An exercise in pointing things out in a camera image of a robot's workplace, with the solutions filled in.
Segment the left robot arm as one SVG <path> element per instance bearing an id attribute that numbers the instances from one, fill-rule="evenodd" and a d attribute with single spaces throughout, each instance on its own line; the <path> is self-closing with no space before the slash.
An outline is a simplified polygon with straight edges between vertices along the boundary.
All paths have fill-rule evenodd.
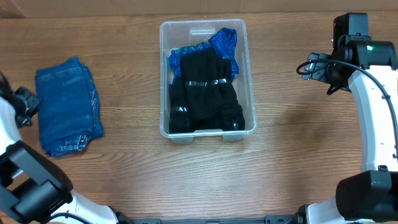
<path id="1" fill-rule="evenodd" d="M 1 77 L 1 211 L 19 223 L 132 223 L 77 193 L 61 168 L 22 140 L 19 130 L 30 124 L 38 102 Z"/>

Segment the blue sparkly garment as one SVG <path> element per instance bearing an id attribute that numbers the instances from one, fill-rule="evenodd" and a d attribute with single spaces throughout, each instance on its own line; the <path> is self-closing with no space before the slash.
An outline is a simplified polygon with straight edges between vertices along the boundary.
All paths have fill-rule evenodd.
<path id="1" fill-rule="evenodd" d="M 239 73 L 239 67 L 235 59 L 235 48 L 238 36 L 235 29 L 221 28 L 209 38 L 208 42 L 200 42 L 194 46 L 185 46 L 177 50 L 171 50 L 169 65 L 174 73 L 173 82 L 181 77 L 180 59 L 183 56 L 213 47 L 217 56 L 231 61 L 231 80 Z"/>

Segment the black garment with tape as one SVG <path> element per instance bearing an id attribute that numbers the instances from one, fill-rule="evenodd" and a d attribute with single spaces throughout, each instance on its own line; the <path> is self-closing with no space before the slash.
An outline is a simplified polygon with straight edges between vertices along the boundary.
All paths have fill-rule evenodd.
<path id="1" fill-rule="evenodd" d="M 236 113 L 239 106 L 230 59 L 223 59 L 210 47 L 183 56 L 180 64 L 188 113 L 194 122 Z"/>

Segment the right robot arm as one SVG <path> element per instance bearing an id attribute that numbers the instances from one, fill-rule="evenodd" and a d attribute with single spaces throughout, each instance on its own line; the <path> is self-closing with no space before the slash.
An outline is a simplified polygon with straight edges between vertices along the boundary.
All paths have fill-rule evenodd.
<path id="1" fill-rule="evenodd" d="M 397 52 L 369 35 L 368 16 L 349 12 L 333 22 L 331 54 L 311 53 L 297 73 L 350 92 L 362 140 L 359 174 L 339 181 L 329 200 L 303 205 L 291 223 L 384 223 L 397 220 Z"/>

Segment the blue jeans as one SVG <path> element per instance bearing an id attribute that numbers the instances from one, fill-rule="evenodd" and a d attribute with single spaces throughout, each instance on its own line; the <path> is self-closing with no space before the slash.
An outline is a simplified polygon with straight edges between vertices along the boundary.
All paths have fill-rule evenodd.
<path id="1" fill-rule="evenodd" d="M 78 57 L 37 70 L 35 90 L 41 100 L 40 143 L 48 156 L 82 152 L 103 136 L 98 92 L 90 69 Z"/>

